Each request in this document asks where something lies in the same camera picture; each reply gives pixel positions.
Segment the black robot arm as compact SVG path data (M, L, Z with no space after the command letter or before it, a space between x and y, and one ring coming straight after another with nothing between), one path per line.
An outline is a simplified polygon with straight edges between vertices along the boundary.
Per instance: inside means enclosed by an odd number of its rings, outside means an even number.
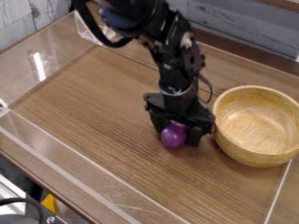
M202 54L192 26L167 0L96 0L103 22L121 39L112 41L99 28L85 0L71 0L95 38L111 48L136 40L148 49L157 65L159 91L144 95L145 110L157 133L181 129L185 144L196 147L215 127L215 115L199 96L199 84L210 81L202 75Z

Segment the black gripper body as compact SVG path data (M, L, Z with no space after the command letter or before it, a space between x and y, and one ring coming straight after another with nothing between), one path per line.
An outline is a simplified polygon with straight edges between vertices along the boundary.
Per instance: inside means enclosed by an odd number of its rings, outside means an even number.
M189 87L180 95L147 93L143 98L149 115L157 114L189 127L202 127L203 135L212 132L215 115L200 103L197 87Z

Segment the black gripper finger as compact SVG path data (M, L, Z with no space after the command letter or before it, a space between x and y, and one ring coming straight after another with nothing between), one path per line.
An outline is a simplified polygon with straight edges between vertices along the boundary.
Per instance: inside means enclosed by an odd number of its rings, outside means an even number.
M200 144L202 137L203 137L202 127L191 127L188 131L187 144L191 147L197 147Z
M171 120L165 116L157 114L151 114L149 117L156 132L161 133L163 129L171 124Z

